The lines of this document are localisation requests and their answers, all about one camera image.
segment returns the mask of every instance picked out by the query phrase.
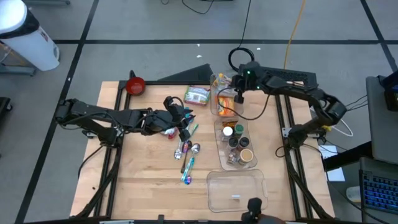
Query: wooden table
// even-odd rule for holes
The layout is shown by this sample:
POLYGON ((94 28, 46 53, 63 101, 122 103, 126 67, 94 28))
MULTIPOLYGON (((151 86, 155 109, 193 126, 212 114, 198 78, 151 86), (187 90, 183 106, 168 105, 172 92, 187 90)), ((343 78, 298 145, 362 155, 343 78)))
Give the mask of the wooden table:
MULTIPOLYGON (((117 88, 118 82, 103 82, 97 105, 113 108, 117 88)), ((183 98, 185 90, 186 86, 181 85, 147 86, 143 95, 132 97, 130 108, 164 110, 162 102, 167 95, 183 98)), ((248 91, 244 97, 244 115, 257 116, 264 106, 266 95, 260 91, 248 91)), ((308 121, 308 103, 295 98, 291 98, 291 102, 295 122, 300 124, 308 121)), ((212 115, 209 105, 189 107, 197 116, 194 122, 199 124, 192 142, 201 144, 192 171, 194 181, 191 185, 180 181, 182 161, 176 161, 173 156, 178 138, 169 141, 160 134, 128 134, 124 138, 113 219, 156 220, 159 214, 163 214, 167 220, 240 220, 242 212, 213 213, 208 208, 206 177, 211 171, 222 171, 213 127, 217 117, 212 115)), ((267 185, 268 205, 263 213, 283 220, 295 220, 285 160, 275 156, 275 150, 282 145, 282 140, 273 96, 266 112, 259 119, 249 121, 248 126, 258 159, 254 169, 262 171, 267 185)), ((306 143, 318 147, 316 140, 308 139, 306 143)), ((98 144, 97 139, 88 140, 85 157, 98 148, 98 144)), ((80 212, 98 188, 104 152, 102 150, 95 155, 82 169, 71 215, 80 212)), ((326 212, 334 216, 319 152, 303 146, 301 153, 309 190, 326 212)), ((101 214, 104 214, 107 196, 108 193, 105 193, 101 214)), ((304 217, 300 190, 298 196, 304 217)))

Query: plastic tray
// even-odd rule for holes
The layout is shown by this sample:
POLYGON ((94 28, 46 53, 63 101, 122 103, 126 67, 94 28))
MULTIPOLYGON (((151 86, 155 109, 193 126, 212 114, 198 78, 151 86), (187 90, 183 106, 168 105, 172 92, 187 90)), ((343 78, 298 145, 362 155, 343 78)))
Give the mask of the plastic tray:
POLYGON ((248 209, 250 198, 268 205, 264 175, 258 169, 247 171, 210 172, 207 175, 208 206, 212 212, 238 212, 248 209))
MULTIPOLYGON (((228 78, 232 78, 232 76, 234 75, 229 75, 229 74, 224 74, 226 75, 228 78)), ((217 100, 217 94, 220 90, 222 90, 223 88, 225 88, 225 86, 222 86, 221 88, 218 88, 217 86, 214 86, 214 81, 216 80, 216 76, 212 75, 210 77, 210 108, 211 108, 211 113, 217 116, 223 116, 223 117, 231 117, 234 116, 234 112, 232 115, 220 115, 218 113, 218 100, 217 100)), ((234 97, 235 95, 237 95, 237 93, 234 91, 232 94, 228 94, 228 96, 230 97, 234 97)), ((242 114, 243 113, 243 105, 239 104, 239 103, 234 103, 234 109, 237 113, 242 114)))
POLYGON ((248 121, 246 121, 245 119, 242 119, 242 118, 240 118, 238 116, 229 117, 229 118, 219 117, 214 122, 214 132, 216 134, 216 143, 217 143, 217 148, 218 148, 218 156, 220 157, 221 167, 224 170, 249 169, 249 168, 253 168, 253 167, 255 167, 257 165, 256 154, 254 153, 254 149, 252 147, 251 139, 250 139, 250 135, 249 135, 248 121), (222 141, 221 137, 222 137, 222 129, 224 128, 222 122, 223 121, 229 121, 229 120, 238 120, 238 124, 242 124, 243 128, 244 128, 242 137, 246 137, 246 138, 248 138, 250 140, 250 144, 246 148, 250 149, 253 152, 254 157, 253 157, 253 160, 251 162, 248 162, 244 166, 239 164, 239 163, 235 163, 233 165, 227 163, 228 155, 229 155, 230 150, 228 149, 228 142, 222 141))

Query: gray floor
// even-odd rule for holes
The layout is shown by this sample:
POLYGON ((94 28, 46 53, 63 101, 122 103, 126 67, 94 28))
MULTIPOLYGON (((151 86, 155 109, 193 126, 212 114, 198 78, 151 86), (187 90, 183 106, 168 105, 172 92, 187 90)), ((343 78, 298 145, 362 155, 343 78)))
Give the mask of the gray floor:
MULTIPOLYGON (((53 39, 78 40, 93 0, 71 2, 70 6, 30 7, 53 39)), ((197 0, 186 2, 198 10, 205 10, 208 5, 197 0)), ((179 0, 170 0, 166 6, 160 0, 99 0, 87 39, 240 39, 247 4, 248 0, 216 2, 208 14, 199 15, 179 0)), ((398 16, 394 9, 398 2, 368 4, 384 38, 397 40, 398 16)), ((288 39, 299 8, 300 1, 253 0, 245 38, 288 39)), ((307 0, 295 39, 377 40, 359 0, 307 0)), ((59 47, 62 59, 55 70, 37 72, 34 77, 0 76, 0 96, 11 97, 14 104, 0 135, 0 223, 15 221, 77 45, 59 47)), ((101 82, 126 79, 130 69, 146 80, 204 63, 209 63, 215 72, 230 72, 227 56, 233 47, 236 44, 86 44, 68 98, 95 104, 101 82)), ((283 67, 285 45, 244 47, 251 49, 264 66, 283 67)), ((398 57, 398 45, 389 48, 398 57)), ((233 60, 239 63, 249 58, 237 53, 233 60)), ((392 72, 379 44, 292 45, 287 68, 315 72, 320 87, 344 103, 366 94, 367 76, 392 72)), ((370 140, 366 107, 346 114, 344 120, 354 137, 332 131, 328 140, 345 148, 370 140)), ((69 216, 86 142, 79 131, 56 129, 26 222, 69 216)), ((344 172, 346 182, 333 184, 341 192, 358 185, 357 164, 345 167, 344 172)), ((360 212, 333 188, 330 190, 337 217, 360 221, 360 212)))

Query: trash can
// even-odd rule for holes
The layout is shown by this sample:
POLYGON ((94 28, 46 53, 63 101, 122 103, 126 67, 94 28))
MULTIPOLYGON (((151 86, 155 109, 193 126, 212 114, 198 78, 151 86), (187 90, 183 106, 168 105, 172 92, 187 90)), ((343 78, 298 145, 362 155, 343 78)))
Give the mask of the trash can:
POLYGON ((21 0, 0 0, 0 40, 41 71, 60 64, 59 48, 21 0))

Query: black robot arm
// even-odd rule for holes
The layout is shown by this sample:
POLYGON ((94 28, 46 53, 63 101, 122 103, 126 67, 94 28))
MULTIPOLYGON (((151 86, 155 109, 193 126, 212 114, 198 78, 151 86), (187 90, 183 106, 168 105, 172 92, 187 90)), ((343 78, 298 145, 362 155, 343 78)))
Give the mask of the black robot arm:
POLYGON ((185 110, 183 105, 173 103, 177 97, 168 96, 164 100, 164 110, 152 108, 139 110, 116 111, 99 106, 88 105, 82 101, 72 99, 61 101, 55 113, 57 123, 66 128, 68 124, 75 124, 83 129, 83 132, 98 136, 102 145, 115 147, 118 137, 127 133, 141 133, 148 136, 177 127, 180 138, 186 141, 190 134, 185 129, 189 121, 194 117, 186 118, 185 115, 192 110, 185 110), (113 123, 114 126, 107 128, 94 120, 113 123))
POLYGON ((293 148, 303 145, 307 135, 322 126, 336 125, 347 109, 336 97, 326 94, 317 86, 303 86, 289 83, 265 72, 257 62, 249 62, 242 75, 232 78, 231 87, 238 92, 235 102, 243 103, 243 93, 248 90, 262 90, 268 95, 287 95, 308 101, 314 108, 317 117, 305 124, 298 124, 289 131, 288 142, 293 148))

